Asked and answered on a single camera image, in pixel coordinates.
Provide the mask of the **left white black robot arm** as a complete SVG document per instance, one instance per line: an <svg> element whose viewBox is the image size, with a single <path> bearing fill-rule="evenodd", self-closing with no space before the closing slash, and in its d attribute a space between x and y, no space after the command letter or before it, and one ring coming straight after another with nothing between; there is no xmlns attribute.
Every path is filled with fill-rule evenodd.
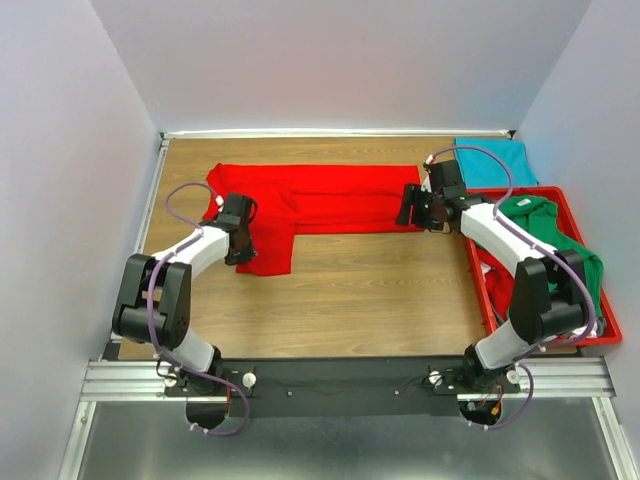
<svg viewBox="0 0 640 480"><path fill-rule="evenodd" d="M152 346L165 361L182 368L201 395L220 387L222 358L190 326L192 282L215 263L245 265L256 256L250 224L257 202L230 193L214 205L214 217L198 223L183 241L127 259L112 317L115 334Z"/></svg>

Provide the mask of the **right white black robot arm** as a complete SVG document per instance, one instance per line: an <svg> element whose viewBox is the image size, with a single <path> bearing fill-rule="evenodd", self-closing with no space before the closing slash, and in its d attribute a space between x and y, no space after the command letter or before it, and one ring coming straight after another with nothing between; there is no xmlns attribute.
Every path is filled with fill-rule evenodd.
<svg viewBox="0 0 640 480"><path fill-rule="evenodd" d="M596 309L577 251L543 242L508 219L498 202L468 192L456 161L428 159L424 169L421 184L404 188L397 224L449 227L487 250L514 280L504 323L467 347L460 365L431 373L435 388L484 392L535 348L569 344L576 332L593 329Z"/></svg>

